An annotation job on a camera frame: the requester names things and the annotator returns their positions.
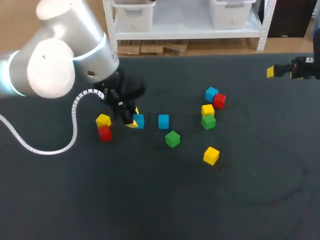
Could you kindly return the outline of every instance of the cube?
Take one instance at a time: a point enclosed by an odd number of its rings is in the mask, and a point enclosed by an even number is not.
[[[165,143],[168,144],[171,148],[174,148],[180,143],[180,135],[175,131],[171,131],[165,136]]]
[[[158,127],[159,129],[169,129],[169,115],[160,114],[158,117]]]
[[[214,97],[218,94],[219,91],[213,87],[209,87],[207,91],[205,91],[205,100],[209,101],[210,103],[213,102]]]
[[[214,116],[215,110],[214,110],[214,107],[212,106],[212,104],[203,105],[202,109],[201,109],[201,113],[202,113],[202,116],[205,116],[208,114],[211,114],[212,116]]]
[[[216,119],[211,114],[205,115],[202,117],[201,123],[205,130],[212,129],[216,126]]]
[[[138,127],[138,124],[137,124],[136,120],[133,120],[132,123],[126,124],[126,126],[131,129],[136,129]]]
[[[112,134],[108,125],[99,127],[98,131],[102,142],[109,142],[112,140]]]
[[[100,114],[100,116],[95,120],[95,122],[98,128],[103,126],[110,127],[111,125],[110,117],[104,114]]]
[[[143,114],[133,114],[133,119],[138,124],[136,129],[143,129],[145,127],[145,117]]]
[[[216,94],[213,99],[213,107],[218,109],[223,109],[226,102],[226,95]]]
[[[218,150],[210,146],[207,151],[205,151],[203,160],[213,166],[218,160],[219,154],[220,152]]]

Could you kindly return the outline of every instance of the blue cube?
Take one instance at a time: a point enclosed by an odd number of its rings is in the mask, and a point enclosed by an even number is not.
[[[205,100],[208,100],[209,102],[213,102],[216,94],[218,94],[219,91],[213,87],[209,87],[209,89],[205,92]]]
[[[159,129],[169,129],[169,115],[168,114],[159,115],[158,125],[159,125]]]
[[[136,129],[143,129],[145,127],[145,117],[143,114],[133,114],[133,119],[136,121],[136,124],[138,124]]]

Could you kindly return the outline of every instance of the shelf leg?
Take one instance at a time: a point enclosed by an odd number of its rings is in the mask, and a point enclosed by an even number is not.
[[[264,19],[263,19],[263,24],[262,24],[262,31],[261,31],[261,36],[259,39],[259,44],[257,47],[257,51],[263,51],[265,49],[265,45],[267,42],[268,38],[268,33],[272,21],[272,17],[274,15],[275,7],[277,0],[265,0],[267,1],[267,7],[264,10]]]
[[[118,44],[117,44],[117,39],[115,34],[115,23],[114,23],[113,8],[111,5],[111,0],[102,0],[102,3],[104,8],[104,15],[105,15],[106,27],[108,29],[110,44],[113,49],[114,55],[117,55]]]

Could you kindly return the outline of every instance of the green cube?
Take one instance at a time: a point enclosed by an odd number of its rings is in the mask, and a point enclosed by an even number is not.
[[[165,143],[168,144],[171,148],[174,148],[180,143],[180,135],[175,131],[170,132],[165,136]]]
[[[212,129],[216,126],[216,119],[211,114],[208,114],[202,117],[201,123],[205,130]]]

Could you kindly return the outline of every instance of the yellow cube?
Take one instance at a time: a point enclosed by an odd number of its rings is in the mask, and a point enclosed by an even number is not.
[[[135,128],[138,127],[138,124],[137,124],[136,120],[133,120],[132,123],[127,124],[126,126],[129,127],[129,128],[135,129]]]
[[[201,109],[202,116],[211,114],[212,116],[215,116],[215,110],[212,104],[203,105]]]
[[[204,153],[203,160],[210,165],[214,165],[219,158],[220,152],[213,147],[209,147]]]
[[[111,119],[109,116],[104,115],[104,114],[100,114],[100,116],[95,120],[96,125],[98,128],[101,128],[103,126],[108,125],[108,127],[110,127],[111,125]]]
[[[267,78],[274,78],[274,77],[275,77],[275,68],[274,68],[274,66],[269,67],[269,68],[266,70],[266,77],[267,77]]]

